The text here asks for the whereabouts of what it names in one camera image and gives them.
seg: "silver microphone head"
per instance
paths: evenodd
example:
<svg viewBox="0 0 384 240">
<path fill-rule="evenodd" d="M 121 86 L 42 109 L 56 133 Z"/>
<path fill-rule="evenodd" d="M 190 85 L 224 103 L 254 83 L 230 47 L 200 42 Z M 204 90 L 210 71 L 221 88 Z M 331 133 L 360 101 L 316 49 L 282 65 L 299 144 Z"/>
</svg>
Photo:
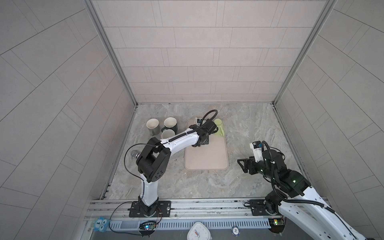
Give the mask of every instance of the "silver microphone head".
<svg viewBox="0 0 384 240">
<path fill-rule="evenodd" d="M 138 150 L 133 150 L 132 152 L 131 152 L 131 157 L 132 157 L 132 159 L 138 159 L 139 157 L 140 157 L 140 151 L 138 151 Z"/>
</svg>

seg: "light green mug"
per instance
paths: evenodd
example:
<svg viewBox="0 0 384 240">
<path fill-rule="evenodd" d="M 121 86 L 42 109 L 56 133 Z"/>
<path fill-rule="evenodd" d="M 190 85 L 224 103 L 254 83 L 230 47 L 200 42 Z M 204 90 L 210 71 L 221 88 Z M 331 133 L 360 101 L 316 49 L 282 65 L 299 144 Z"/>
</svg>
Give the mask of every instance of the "light green mug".
<svg viewBox="0 0 384 240">
<path fill-rule="evenodd" d="M 214 120 L 214 123 L 217 126 L 217 132 L 215 134 L 224 137 L 225 134 L 224 134 L 224 129 L 223 129 L 223 121 L 221 119 L 217 118 Z"/>
</svg>

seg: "white clock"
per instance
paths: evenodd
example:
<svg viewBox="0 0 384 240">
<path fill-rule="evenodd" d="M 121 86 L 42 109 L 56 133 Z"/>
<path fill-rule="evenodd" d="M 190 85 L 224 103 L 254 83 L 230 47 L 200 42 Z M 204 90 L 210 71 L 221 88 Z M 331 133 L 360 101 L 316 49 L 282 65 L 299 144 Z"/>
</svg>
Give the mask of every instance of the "white clock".
<svg viewBox="0 0 384 240">
<path fill-rule="evenodd" d="M 187 240 L 210 240 L 211 233 L 201 222 L 196 222 L 189 230 Z"/>
</svg>

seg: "beige wall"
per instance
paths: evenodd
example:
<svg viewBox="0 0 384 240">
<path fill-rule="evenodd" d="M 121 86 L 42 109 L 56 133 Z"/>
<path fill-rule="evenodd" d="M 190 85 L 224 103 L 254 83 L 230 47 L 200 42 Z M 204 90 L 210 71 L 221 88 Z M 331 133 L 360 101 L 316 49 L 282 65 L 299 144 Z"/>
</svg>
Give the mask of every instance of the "beige wall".
<svg viewBox="0 0 384 240">
<path fill-rule="evenodd" d="M 0 238 L 70 239 L 133 104 L 81 0 L 0 3 Z"/>
<path fill-rule="evenodd" d="M 140 103 L 271 102 L 324 3 L 93 1 Z"/>
<path fill-rule="evenodd" d="M 321 195 L 384 239 L 384 2 L 339 0 L 277 109 Z"/>
</svg>

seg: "dark green mug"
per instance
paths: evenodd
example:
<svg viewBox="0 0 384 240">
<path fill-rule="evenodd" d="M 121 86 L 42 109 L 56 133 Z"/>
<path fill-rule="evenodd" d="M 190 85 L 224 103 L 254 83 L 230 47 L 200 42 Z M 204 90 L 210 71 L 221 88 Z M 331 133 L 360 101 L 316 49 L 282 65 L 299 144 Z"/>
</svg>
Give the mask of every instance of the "dark green mug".
<svg viewBox="0 0 384 240">
<path fill-rule="evenodd" d="M 161 129 L 161 132 L 166 129 L 171 129 L 177 134 L 177 120 L 175 118 L 167 118 L 164 121 L 164 127 Z"/>
</svg>

